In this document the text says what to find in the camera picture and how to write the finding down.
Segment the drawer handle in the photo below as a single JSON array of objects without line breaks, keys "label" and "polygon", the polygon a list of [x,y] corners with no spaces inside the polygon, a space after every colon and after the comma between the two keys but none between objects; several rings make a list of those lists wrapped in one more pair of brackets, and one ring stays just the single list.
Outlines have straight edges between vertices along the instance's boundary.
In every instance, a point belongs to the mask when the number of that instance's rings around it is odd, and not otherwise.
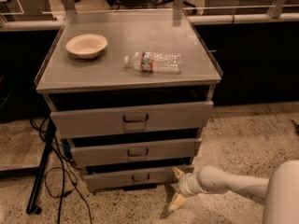
[{"label": "drawer handle", "polygon": [[144,153],[137,153],[137,154],[131,154],[131,150],[128,150],[128,156],[129,157],[141,157],[141,156],[146,156],[149,153],[149,149],[147,148]]},{"label": "drawer handle", "polygon": [[138,122],[145,122],[149,119],[149,114],[146,115],[144,119],[127,119],[125,116],[122,117],[122,120],[125,123],[138,123]]},{"label": "drawer handle", "polygon": [[144,179],[135,179],[134,176],[132,176],[132,181],[135,183],[141,183],[141,182],[146,182],[150,180],[150,174],[148,174],[148,176]]}]

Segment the speckled terrazzo floor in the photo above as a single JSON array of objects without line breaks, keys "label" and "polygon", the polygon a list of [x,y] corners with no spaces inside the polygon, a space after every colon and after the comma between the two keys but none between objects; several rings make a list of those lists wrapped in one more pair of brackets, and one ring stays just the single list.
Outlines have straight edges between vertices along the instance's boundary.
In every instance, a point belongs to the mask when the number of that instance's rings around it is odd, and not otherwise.
[{"label": "speckled terrazzo floor", "polygon": [[[299,135],[291,119],[299,122],[299,102],[214,107],[194,160],[195,170],[210,164],[234,174],[270,176],[284,161],[299,158]],[[1,124],[0,145],[2,170],[38,165],[43,147],[27,120]],[[47,169],[57,164],[57,158],[51,153]],[[59,201],[49,196],[45,186],[37,202],[42,213],[26,214],[33,183],[33,178],[0,182],[0,223],[57,223]],[[53,191],[59,192],[60,185],[60,173],[49,176]],[[95,224],[255,224],[261,223],[263,216],[261,205],[232,192],[201,194],[169,213],[167,208],[173,195],[169,185],[92,194],[78,177],[78,189],[91,207]],[[76,192],[64,199],[61,223],[89,223],[86,205]]]}]

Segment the drawer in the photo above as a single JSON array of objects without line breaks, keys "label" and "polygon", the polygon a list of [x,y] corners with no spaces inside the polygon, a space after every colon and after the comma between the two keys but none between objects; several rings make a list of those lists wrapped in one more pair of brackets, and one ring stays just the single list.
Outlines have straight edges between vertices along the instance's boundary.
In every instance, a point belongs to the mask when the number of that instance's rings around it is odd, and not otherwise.
[{"label": "drawer", "polygon": [[205,127],[211,101],[52,112],[62,138]]},{"label": "drawer", "polygon": [[75,147],[72,141],[69,143],[76,164],[83,167],[193,157],[201,141],[191,138],[97,147]]},{"label": "drawer", "polygon": [[[192,172],[193,165],[177,165],[184,172]],[[114,189],[147,184],[159,184],[177,181],[172,166],[85,175],[89,192],[100,189]]]}]

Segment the bottle label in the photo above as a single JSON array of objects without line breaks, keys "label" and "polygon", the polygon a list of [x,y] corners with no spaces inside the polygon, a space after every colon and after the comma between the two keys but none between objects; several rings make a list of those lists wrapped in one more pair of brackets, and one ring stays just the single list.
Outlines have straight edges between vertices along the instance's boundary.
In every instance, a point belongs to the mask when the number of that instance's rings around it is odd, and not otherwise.
[{"label": "bottle label", "polygon": [[140,58],[140,70],[142,72],[152,73],[153,71],[153,52],[145,52],[141,53]]}]

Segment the bottle cap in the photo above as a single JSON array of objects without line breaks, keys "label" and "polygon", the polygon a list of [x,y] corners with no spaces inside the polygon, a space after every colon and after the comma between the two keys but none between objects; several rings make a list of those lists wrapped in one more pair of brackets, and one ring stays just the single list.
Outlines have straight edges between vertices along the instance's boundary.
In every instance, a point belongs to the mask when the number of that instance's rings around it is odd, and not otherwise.
[{"label": "bottle cap", "polygon": [[124,57],[124,67],[128,68],[130,66],[130,58],[128,56]]}]

